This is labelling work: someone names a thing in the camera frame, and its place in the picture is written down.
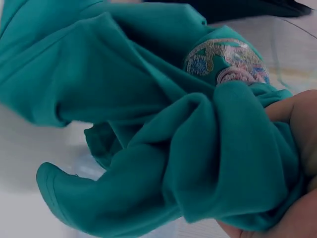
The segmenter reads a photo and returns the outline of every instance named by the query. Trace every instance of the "teal sweatshirt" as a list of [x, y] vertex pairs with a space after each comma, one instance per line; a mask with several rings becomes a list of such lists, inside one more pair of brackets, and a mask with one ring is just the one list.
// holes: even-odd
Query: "teal sweatshirt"
[[[227, 59], [226, 49], [246, 58]], [[50, 163], [36, 175], [52, 213], [73, 228], [137, 237], [184, 216], [263, 231], [303, 194], [289, 125], [264, 111], [291, 95], [267, 82], [217, 86], [235, 64], [267, 78], [261, 60], [189, 5], [7, 0], [0, 102], [40, 126], [94, 124], [85, 133], [106, 168], [98, 181]]]

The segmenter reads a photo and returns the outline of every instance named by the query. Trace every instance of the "embroidery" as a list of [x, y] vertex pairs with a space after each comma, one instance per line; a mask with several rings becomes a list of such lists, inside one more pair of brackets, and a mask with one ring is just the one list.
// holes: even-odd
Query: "embroidery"
[[[225, 42], [236, 43], [238, 46], [221, 44]], [[268, 70], [263, 61], [248, 44], [233, 38], [210, 39], [196, 46], [185, 59], [186, 72], [199, 76], [210, 74], [214, 68], [214, 56], [223, 57], [228, 64], [235, 67], [231, 69], [233, 73], [244, 74], [246, 78], [242, 78], [248, 82], [269, 83]], [[229, 80], [228, 77], [224, 80], [224, 74], [227, 76], [227, 72], [220, 72], [217, 82]]]
[[248, 84], [257, 82], [247, 71], [231, 66], [222, 70], [217, 77], [217, 84], [224, 82], [239, 80]]

